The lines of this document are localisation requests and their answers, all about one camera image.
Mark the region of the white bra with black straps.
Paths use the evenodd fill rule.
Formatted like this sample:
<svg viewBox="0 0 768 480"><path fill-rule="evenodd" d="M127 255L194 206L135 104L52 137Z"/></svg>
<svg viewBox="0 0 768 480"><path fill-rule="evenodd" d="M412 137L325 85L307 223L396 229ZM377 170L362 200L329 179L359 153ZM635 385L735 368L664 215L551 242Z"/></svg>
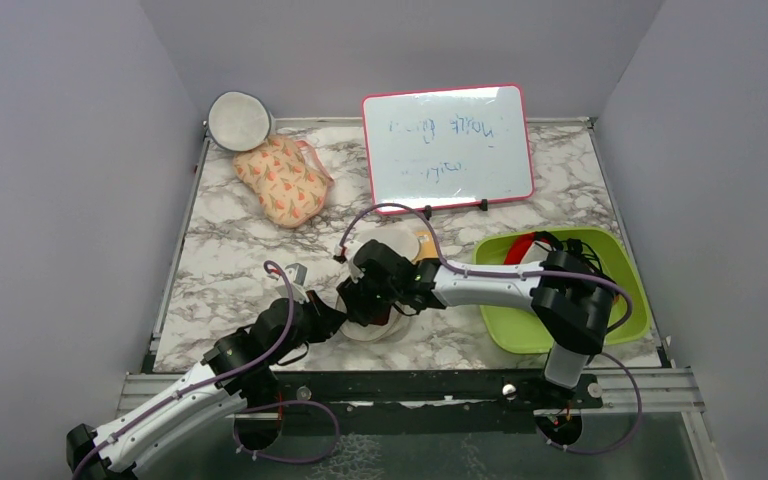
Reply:
<svg viewBox="0 0 768 480"><path fill-rule="evenodd" d="M545 261L549 254L555 251L562 251L562 243L547 243L545 241L534 240L526 250L521 264L540 263Z"/></svg>

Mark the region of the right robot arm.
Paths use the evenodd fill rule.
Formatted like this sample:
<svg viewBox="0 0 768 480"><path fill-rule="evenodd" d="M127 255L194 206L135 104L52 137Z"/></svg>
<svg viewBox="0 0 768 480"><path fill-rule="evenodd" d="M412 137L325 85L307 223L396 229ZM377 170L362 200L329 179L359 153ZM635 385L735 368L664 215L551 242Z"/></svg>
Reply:
<svg viewBox="0 0 768 480"><path fill-rule="evenodd" d="M517 265L473 265L426 258L412 262L377 240L347 262L337 293L350 321L367 325L390 310L405 315L466 305L532 313L552 339L537 380L539 398L560 407L572 399L588 361L600 354L618 287L574 256L553 251Z"/></svg>

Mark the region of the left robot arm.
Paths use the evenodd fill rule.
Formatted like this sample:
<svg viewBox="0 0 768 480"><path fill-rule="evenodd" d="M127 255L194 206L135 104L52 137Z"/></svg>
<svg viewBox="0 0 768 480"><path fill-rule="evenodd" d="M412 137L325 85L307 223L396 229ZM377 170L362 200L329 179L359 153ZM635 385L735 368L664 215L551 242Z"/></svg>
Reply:
<svg viewBox="0 0 768 480"><path fill-rule="evenodd" d="M133 479L151 456L222 416L278 413L291 404L272 366L288 353L329 340L346 313L313 292L279 298L250 326L220 338L182 377L130 413L99 427L80 424L67 435L75 479Z"/></svg>

